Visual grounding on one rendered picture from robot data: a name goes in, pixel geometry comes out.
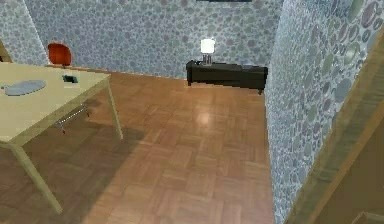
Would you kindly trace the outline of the black low sideboard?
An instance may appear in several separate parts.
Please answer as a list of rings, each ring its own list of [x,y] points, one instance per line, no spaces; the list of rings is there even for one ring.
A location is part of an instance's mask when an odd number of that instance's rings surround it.
[[[250,66],[244,68],[237,64],[212,63],[204,65],[191,60],[186,64],[188,85],[193,82],[257,89],[261,94],[265,89],[268,68]]]

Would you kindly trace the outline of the white table lamp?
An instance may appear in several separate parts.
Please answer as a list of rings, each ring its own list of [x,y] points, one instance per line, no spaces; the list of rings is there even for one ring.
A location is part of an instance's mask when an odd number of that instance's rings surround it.
[[[203,64],[210,65],[212,63],[212,54],[215,51],[215,40],[212,38],[203,39],[200,44],[200,51],[203,56]]]

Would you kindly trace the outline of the red chair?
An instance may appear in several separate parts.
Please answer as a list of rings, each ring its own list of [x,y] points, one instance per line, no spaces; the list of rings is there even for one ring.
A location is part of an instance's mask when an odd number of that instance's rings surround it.
[[[72,62],[72,54],[70,49],[61,43],[49,43],[48,44],[48,58],[50,62],[54,65],[60,65],[63,69],[68,67]],[[62,130],[63,133],[65,133],[65,129],[63,127],[63,123],[70,120],[74,116],[78,115],[79,113],[85,111],[86,114],[89,114],[88,108],[85,104],[81,104],[81,109],[77,112],[73,113],[67,118],[64,118],[63,120],[59,120],[56,122],[56,125]]]

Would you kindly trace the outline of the pale wooden table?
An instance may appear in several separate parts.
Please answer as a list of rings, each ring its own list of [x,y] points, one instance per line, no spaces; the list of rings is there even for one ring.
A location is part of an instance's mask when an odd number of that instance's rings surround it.
[[[78,83],[64,82],[63,75],[77,77]],[[23,96],[0,92],[0,148],[13,153],[56,213],[61,213],[62,207],[23,146],[102,90],[108,96],[116,133],[122,137],[110,78],[107,73],[0,62],[0,84],[13,85],[25,80],[46,83],[43,89]]]

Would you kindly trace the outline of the grey oval plate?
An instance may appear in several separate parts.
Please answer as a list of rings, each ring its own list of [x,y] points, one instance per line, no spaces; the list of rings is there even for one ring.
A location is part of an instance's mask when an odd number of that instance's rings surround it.
[[[22,96],[43,89],[46,83],[43,80],[26,80],[13,85],[1,86],[7,96]]]

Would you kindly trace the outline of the dark framed wall picture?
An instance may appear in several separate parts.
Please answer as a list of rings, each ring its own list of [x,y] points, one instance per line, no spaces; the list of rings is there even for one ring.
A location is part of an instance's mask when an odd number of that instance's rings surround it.
[[[217,2],[217,3],[248,3],[253,0],[195,0],[195,1],[205,1],[205,2]]]

